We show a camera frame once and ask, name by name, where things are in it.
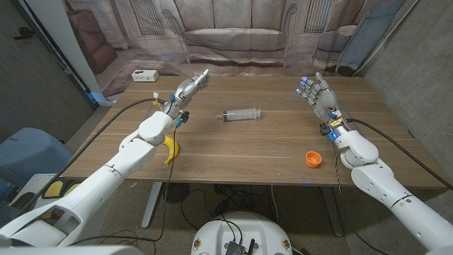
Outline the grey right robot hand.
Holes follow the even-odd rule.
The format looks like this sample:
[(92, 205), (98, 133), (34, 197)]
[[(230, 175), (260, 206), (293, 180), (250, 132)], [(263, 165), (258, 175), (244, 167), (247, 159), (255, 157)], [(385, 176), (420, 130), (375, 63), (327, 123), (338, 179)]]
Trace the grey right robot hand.
[(296, 92), (313, 108), (317, 118), (321, 120), (320, 133), (327, 136), (330, 142), (340, 137), (349, 129), (345, 124), (335, 93), (320, 72), (316, 73), (316, 80), (306, 76), (300, 81), (300, 88)]

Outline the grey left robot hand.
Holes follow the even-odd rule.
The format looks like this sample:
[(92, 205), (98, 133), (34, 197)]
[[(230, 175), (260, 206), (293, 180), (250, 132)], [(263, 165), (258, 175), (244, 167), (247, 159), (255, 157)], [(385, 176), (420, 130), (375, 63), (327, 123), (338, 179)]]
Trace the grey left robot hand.
[(208, 86), (210, 80), (210, 71), (206, 69), (203, 73), (198, 74), (190, 79), (183, 81), (173, 94), (173, 98), (163, 107), (163, 112), (173, 118), (178, 118), (183, 109), (191, 102), (192, 97)]

